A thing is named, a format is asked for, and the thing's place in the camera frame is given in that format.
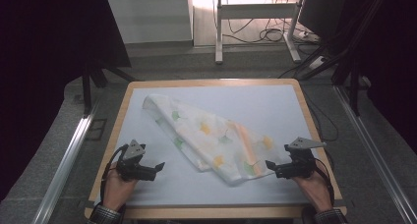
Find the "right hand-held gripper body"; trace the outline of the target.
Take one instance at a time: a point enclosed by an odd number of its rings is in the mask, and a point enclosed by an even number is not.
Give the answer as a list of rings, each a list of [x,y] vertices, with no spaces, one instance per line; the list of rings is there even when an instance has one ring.
[[[298,137],[292,143],[286,144],[284,149],[289,152],[291,168],[294,177],[309,178],[316,168],[313,148],[324,147],[325,142]]]

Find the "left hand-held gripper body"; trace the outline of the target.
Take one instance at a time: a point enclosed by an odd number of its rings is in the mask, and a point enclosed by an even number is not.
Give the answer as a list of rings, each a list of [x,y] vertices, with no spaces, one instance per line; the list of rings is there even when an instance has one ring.
[[[140,161],[145,154],[145,145],[132,140],[129,144],[121,147],[122,153],[118,158],[116,170],[123,181],[136,179],[139,171]]]

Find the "white leaf-print cloth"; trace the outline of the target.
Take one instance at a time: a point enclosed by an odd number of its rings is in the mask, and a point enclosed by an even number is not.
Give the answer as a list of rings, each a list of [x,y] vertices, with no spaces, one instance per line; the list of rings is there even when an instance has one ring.
[[[143,108],[197,169],[212,170],[228,184],[269,175],[268,160],[283,163],[271,137],[199,107],[150,94]]]

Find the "person's left hand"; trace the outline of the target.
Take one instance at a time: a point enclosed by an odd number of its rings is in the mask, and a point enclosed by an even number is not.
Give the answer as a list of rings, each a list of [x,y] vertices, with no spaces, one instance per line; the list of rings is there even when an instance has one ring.
[[[108,174],[105,178],[105,188],[103,193],[103,205],[113,211],[118,211],[132,195],[137,180],[124,181],[116,170],[117,163],[110,165]]]

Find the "person's right hand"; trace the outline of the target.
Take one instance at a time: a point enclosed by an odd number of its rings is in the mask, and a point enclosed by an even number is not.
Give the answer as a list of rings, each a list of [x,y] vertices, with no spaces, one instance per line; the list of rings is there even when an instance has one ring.
[[[293,181],[318,213],[332,210],[327,183],[317,171],[309,178],[295,177]]]

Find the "pale blue table mat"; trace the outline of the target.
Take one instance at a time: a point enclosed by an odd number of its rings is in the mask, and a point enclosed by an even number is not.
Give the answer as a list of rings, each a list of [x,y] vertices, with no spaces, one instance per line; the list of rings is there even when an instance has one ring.
[[[285,145],[309,139],[309,112],[292,84],[147,87],[130,85],[109,148],[136,140],[142,165],[130,208],[305,204],[292,180],[266,166],[290,162]]]

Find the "wooden-edged table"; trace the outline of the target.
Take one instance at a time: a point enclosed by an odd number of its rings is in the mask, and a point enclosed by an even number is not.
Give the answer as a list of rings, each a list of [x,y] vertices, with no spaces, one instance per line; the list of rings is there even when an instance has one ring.
[[[201,172],[143,110],[159,93],[231,119],[270,136],[278,146],[319,136],[299,83],[291,79],[188,80],[128,84],[106,158],[131,140],[146,147],[145,166],[165,162],[152,182],[141,182],[127,203],[128,219],[297,218],[307,205],[291,180],[269,175],[236,186],[214,172]]]

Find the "black metal stand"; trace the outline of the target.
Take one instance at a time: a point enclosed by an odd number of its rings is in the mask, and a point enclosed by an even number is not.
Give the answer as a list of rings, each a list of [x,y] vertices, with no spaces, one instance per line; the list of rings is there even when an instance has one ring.
[[[111,67],[103,62],[97,61],[97,62],[86,63],[84,66],[83,75],[82,75],[84,117],[85,118],[89,116],[92,112],[90,82],[93,82],[95,86],[99,88],[104,88],[107,86],[107,78],[104,75],[104,70],[109,71],[110,73],[127,81],[128,83],[138,81],[138,79],[123,72],[119,68]]]
[[[346,28],[338,32],[326,46],[321,46],[316,54],[322,53],[328,46],[338,41],[344,41],[344,47],[335,55],[332,55],[326,62],[301,75],[301,70],[306,68],[309,59],[306,59],[294,74],[298,81],[307,81],[319,73],[335,66],[335,70],[330,78],[333,85],[341,86],[347,78],[350,78],[348,87],[348,105],[356,116],[358,111],[358,91],[359,91],[359,45],[366,35],[369,26],[375,15],[378,13],[385,0],[366,0],[354,17],[350,20]]]

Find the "white power strip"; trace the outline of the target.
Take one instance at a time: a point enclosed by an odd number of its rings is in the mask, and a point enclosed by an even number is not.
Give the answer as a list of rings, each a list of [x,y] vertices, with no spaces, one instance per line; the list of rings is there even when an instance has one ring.
[[[321,40],[321,38],[319,36],[317,36],[315,33],[309,32],[309,31],[305,31],[305,30],[300,31],[298,33],[298,36],[303,41],[319,42]]]
[[[328,59],[326,58],[326,57],[324,57],[324,56],[319,56],[316,60],[314,60],[311,64],[310,64],[310,66],[309,66],[309,68],[311,69],[311,70],[315,70],[315,69],[317,69],[318,67],[320,67],[324,62],[326,62]]]

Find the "dark curtain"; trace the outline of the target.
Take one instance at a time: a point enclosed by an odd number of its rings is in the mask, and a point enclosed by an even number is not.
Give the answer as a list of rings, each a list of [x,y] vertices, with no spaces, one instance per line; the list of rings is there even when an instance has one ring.
[[[90,68],[130,60],[108,0],[0,0],[0,201]]]
[[[357,57],[371,82],[369,98],[417,153],[417,0],[384,0],[360,38]]]

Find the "white cabinet panel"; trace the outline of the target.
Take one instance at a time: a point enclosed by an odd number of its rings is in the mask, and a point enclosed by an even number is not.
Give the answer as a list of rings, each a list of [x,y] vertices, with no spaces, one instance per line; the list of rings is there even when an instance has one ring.
[[[108,0],[124,43],[191,41],[191,0]]]

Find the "black monitor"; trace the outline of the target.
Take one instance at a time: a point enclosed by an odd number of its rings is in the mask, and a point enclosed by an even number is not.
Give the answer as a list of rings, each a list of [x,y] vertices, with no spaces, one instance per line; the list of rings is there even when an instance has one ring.
[[[321,39],[329,39],[337,30],[345,0],[304,0],[298,23]]]

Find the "aluminium floor rail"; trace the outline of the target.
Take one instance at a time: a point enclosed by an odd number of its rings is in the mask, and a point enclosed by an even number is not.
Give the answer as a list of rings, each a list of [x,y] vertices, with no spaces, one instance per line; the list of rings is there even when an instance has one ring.
[[[67,149],[61,159],[59,166],[50,182],[50,185],[38,207],[37,212],[30,224],[48,224],[58,199],[69,178],[72,167],[78,157],[81,146],[85,140],[87,131],[91,125],[97,107],[101,101],[103,92],[100,90],[97,96],[92,98],[90,112],[83,116],[72,135]]]
[[[360,116],[357,116],[349,103],[349,97],[342,86],[335,86],[333,88],[339,98],[349,120],[352,122],[355,131],[357,132],[362,144],[367,151],[370,160],[373,162],[380,178],[387,188],[394,205],[401,215],[405,224],[417,224],[417,211],[411,205],[409,198],[406,196],[403,188],[394,178],[392,172],[383,159],[376,143],[372,139],[369,131],[365,127]]]

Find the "white desk frame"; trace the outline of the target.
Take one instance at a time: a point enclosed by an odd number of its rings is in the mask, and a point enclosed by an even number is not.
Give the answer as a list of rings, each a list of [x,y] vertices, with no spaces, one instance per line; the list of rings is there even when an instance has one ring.
[[[221,0],[217,0],[215,63],[221,64],[223,62],[222,21],[242,19],[290,19],[289,29],[283,32],[283,38],[293,62],[300,63],[301,57],[293,42],[293,34],[303,2],[304,0],[298,0],[295,3],[227,5],[222,4]]]

